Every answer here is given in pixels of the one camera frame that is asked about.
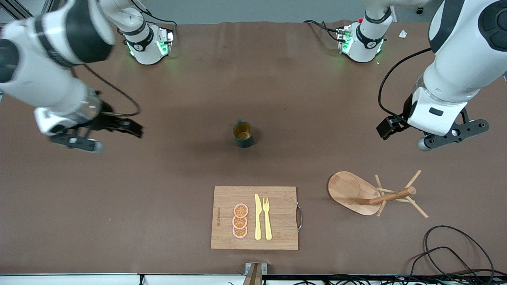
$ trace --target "fork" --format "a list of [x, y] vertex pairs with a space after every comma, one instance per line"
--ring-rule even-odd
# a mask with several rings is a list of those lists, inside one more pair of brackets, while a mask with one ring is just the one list
[[271, 234], [271, 223], [269, 222], [269, 199], [267, 197], [262, 198], [262, 210], [264, 210], [264, 222], [266, 223], [266, 239], [271, 240], [273, 235]]

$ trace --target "small white marker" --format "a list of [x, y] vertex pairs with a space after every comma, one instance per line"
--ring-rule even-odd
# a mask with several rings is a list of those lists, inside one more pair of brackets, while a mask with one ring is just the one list
[[402, 30], [402, 32], [400, 33], [400, 35], [398, 36], [402, 39], [406, 38], [407, 37], [407, 32], [405, 30]]

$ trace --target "metal handle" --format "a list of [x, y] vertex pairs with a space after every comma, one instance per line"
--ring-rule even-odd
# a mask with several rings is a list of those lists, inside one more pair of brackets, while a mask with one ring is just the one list
[[301, 227], [303, 226], [303, 210], [301, 210], [301, 207], [299, 206], [299, 203], [296, 202], [296, 207], [298, 207], [299, 210], [299, 226], [298, 226], [298, 233], [301, 231]]

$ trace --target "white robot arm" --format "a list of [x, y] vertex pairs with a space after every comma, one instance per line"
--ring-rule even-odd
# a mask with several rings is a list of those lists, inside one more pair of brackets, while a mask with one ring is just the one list
[[127, 39], [130, 54], [141, 64], [154, 64], [169, 55], [173, 31], [147, 23], [142, 14], [132, 8], [136, 5], [139, 7], [142, 3], [139, 0], [100, 0], [107, 19]]
[[[429, 28], [435, 60], [424, 71], [399, 118], [377, 127], [387, 139], [399, 124], [424, 131], [419, 149], [432, 150], [488, 130], [468, 119], [465, 106], [507, 69], [507, 0], [445, 0]], [[463, 124], [455, 123], [462, 115]]]
[[[0, 89], [36, 107], [37, 126], [50, 141], [100, 152], [100, 142], [88, 138], [92, 130], [141, 137], [140, 125], [105, 115], [111, 106], [68, 69], [105, 60], [113, 48], [114, 35], [96, 0], [69, 0], [57, 11], [3, 26], [0, 35]], [[84, 137], [80, 128], [88, 130]]]
[[371, 61], [384, 42], [384, 35], [393, 21], [390, 6], [422, 6], [430, 0], [363, 0], [366, 6], [362, 22], [355, 22], [339, 31], [338, 49], [357, 62]]

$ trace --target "wooden cutting board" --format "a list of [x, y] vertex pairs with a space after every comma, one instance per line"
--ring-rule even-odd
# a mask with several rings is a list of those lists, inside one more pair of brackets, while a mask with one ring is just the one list
[[[273, 238], [266, 240], [264, 212], [261, 213], [262, 239], [255, 240], [255, 194], [261, 202], [269, 198], [269, 219]], [[211, 227], [211, 248], [230, 250], [297, 250], [298, 226], [296, 187], [243, 187], [215, 186], [213, 198], [213, 220]], [[248, 206], [247, 228], [244, 238], [232, 234], [233, 209], [239, 203]]]

